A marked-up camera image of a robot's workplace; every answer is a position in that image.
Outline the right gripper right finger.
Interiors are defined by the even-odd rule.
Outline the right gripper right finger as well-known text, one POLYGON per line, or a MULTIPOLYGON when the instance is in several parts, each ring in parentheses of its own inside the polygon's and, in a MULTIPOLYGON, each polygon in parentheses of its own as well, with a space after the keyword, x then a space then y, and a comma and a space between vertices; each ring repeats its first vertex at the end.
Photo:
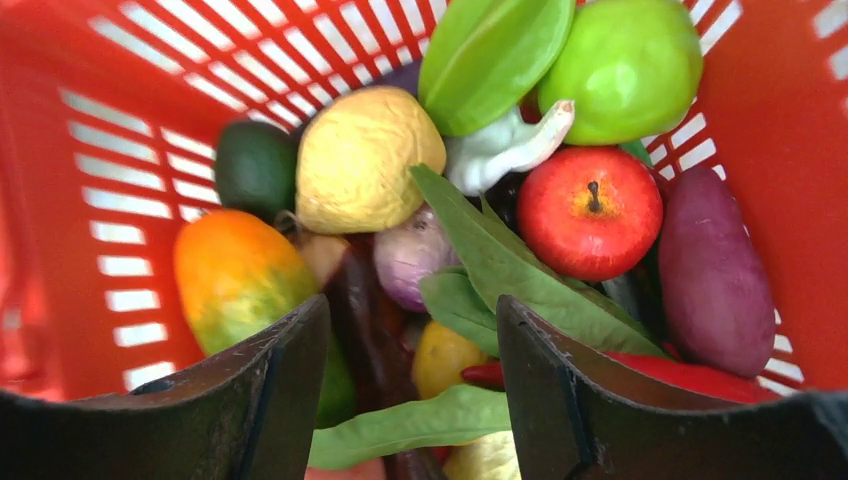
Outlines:
POLYGON ((740 404, 645 376, 504 295, 500 360, 525 479, 843 479, 847 395, 740 404))

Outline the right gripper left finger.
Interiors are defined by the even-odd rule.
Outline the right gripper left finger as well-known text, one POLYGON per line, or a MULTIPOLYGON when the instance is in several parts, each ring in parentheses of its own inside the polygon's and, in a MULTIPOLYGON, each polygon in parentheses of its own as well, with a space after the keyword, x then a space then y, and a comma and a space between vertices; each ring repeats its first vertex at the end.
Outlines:
POLYGON ((321 295, 125 395, 1 396, 5 479, 300 479, 330 340, 321 295))

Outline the yellow lemon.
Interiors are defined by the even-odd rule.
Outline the yellow lemon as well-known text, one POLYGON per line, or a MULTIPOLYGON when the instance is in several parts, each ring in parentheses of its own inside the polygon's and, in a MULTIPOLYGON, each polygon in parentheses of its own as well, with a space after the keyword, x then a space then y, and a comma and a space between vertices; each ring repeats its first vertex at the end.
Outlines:
POLYGON ((301 138, 296 215, 323 234, 379 232, 423 203, 411 167, 437 173, 446 149, 433 121, 406 90, 369 86, 322 110, 301 138))

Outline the red plastic basket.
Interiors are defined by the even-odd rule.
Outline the red plastic basket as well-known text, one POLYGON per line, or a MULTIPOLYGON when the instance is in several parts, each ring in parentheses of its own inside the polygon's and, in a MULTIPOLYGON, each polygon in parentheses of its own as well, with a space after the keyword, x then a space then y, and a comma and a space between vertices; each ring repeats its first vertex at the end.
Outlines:
MULTIPOLYGON (((847 5, 690 1, 705 73, 645 139, 666 178, 731 184, 768 267, 764 386, 847 385, 847 5)), ((212 147, 247 116, 285 130, 427 49, 442 1, 5 1, 1 385, 124 392, 201 358, 171 275, 217 204, 212 147)))

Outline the green starfruit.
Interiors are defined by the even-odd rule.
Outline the green starfruit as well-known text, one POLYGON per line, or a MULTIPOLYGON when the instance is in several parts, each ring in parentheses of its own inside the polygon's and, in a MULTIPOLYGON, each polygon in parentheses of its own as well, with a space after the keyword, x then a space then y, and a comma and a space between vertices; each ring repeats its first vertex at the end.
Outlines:
POLYGON ((418 84, 439 132, 474 133, 516 106, 560 54, 575 10, 574 1, 449 2, 418 84))

